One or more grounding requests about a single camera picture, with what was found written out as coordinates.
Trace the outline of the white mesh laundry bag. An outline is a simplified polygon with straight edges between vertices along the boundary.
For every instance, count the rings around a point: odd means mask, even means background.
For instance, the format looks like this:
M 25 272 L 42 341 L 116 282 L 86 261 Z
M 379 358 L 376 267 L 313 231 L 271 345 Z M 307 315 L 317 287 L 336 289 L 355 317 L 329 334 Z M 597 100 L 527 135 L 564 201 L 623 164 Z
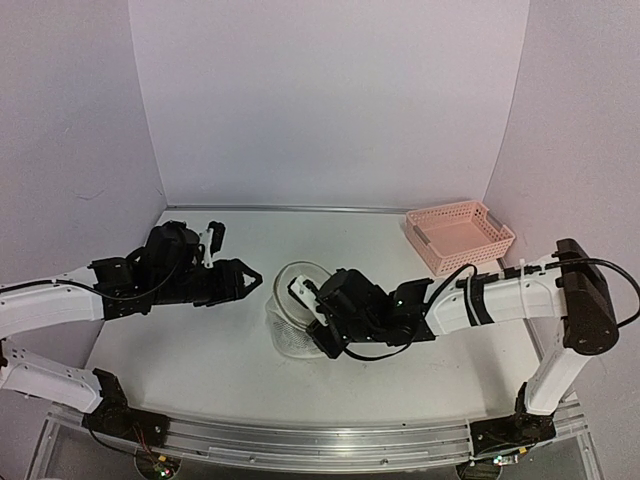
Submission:
M 304 304 L 289 293 L 289 286 L 299 275 L 308 277 L 316 286 L 329 279 L 330 273 L 322 266 L 308 261 L 284 265 L 275 276 L 272 293 L 265 306 L 266 324 L 275 349 L 293 359 L 315 359 L 324 353 L 314 344 L 305 328 L 315 317 Z

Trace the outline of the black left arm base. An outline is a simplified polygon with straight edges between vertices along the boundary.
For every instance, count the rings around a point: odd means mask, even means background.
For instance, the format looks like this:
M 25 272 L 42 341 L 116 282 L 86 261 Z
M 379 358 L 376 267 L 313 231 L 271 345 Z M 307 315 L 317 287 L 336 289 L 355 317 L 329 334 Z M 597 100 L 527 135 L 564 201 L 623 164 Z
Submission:
M 163 447 L 168 435 L 169 417 L 131 407 L 114 374 L 98 368 L 92 373 L 99 381 L 100 403 L 83 415 L 82 426 L 113 438 L 138 441 L 148 447 Z

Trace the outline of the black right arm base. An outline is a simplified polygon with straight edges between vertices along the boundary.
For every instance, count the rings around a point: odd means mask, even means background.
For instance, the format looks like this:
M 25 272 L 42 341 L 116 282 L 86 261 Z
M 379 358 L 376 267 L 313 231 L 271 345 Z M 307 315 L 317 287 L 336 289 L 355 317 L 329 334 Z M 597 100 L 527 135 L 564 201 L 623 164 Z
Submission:
M 556 436 L 554 414 L 535 415 L 525 407 L 527 383 L 523 383 L 516 397 L 511 415 L 477 420 L 470 423 L 472 457 L 488 458 L 503 451 L 532 447 Z

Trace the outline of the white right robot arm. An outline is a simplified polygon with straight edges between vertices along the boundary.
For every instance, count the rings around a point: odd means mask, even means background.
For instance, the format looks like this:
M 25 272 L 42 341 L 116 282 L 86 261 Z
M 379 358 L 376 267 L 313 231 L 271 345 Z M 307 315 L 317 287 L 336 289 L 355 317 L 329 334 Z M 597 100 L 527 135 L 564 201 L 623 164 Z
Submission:
M 445 278 L 420 278 L 385 291 L 356 269 L 338 269 L 324 281 L 300 275 L 290 296 L 312 315 L 306 334 L 328 358 L 384 361 L 419 343 L 461 332 L 498 333 L 509 324 L 553 320 L 556 337 L 525 381 L 522 406 L 503 433 L 524 443 L 540 430 L 587 362 L 609 352 L 637 313 L 618 320 L 605 274 L 638 281 L 618 264 L 589 256 L 571 238 L 551 254 L 495 272 L 465 263 Z

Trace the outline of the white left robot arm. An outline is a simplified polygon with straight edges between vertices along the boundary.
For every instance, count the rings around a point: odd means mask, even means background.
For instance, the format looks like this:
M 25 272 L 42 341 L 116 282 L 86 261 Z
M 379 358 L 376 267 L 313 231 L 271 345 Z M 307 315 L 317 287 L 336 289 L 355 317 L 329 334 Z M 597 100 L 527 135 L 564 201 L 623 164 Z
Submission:
M 31 354 L 11 339 L 60 324 L 146 315 L 155 306 L 213 307 L 246 298 L 263 278 L 237 258 L 216 258 L 225 231 L 217 221 L 201 233 L 168 221 L 153 227 L 146 243 L 125 257 L 2 287 L 2 388 L 94 414 L 110 435 L 127 435 L 134 415 L 115 375 L 74 369 Z

